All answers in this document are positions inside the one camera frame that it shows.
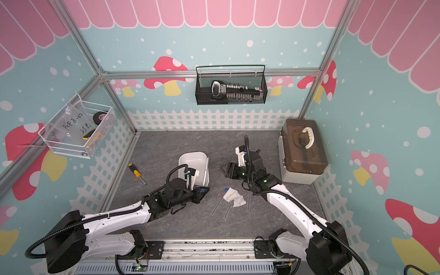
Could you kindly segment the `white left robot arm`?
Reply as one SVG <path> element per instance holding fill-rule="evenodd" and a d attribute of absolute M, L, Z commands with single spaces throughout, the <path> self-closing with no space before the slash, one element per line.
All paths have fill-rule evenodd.
<path fill-rule="evenodd" d="M 87 215 L 72 211 L 45 237 L 29 246 L 25 257 L 46 259 L 50 274 L 63 272 L 91 257 L 139 261 L 150 251 L 142 233 L 134 229 L 121 234 L 116 231 L 174 215 L 189 202 L 199 204 L 209 190 L 206 179 L 174 178 L 126 207 Z"/>

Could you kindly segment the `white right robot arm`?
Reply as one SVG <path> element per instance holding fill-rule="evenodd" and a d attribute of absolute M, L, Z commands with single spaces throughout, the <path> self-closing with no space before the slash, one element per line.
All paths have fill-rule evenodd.
<path fill-rule="evenodd" d="M 267 173 L 259 151 L 245 146 L 236 148 L 238 161 L 230 162 L 225 177 L 241 180 L 250 192 L 262 197 L 282 212 L 300 230 L 304 240 L 299 242 L 287 231 L 275 238 L 278 249 L 305 260 L 316 275 L 337 275 L 355 260 L 365 275 L 366 263 L 350 247 L 345 229 L 339 222 L 329 223 L 301 203 L 273 174 Z"/>

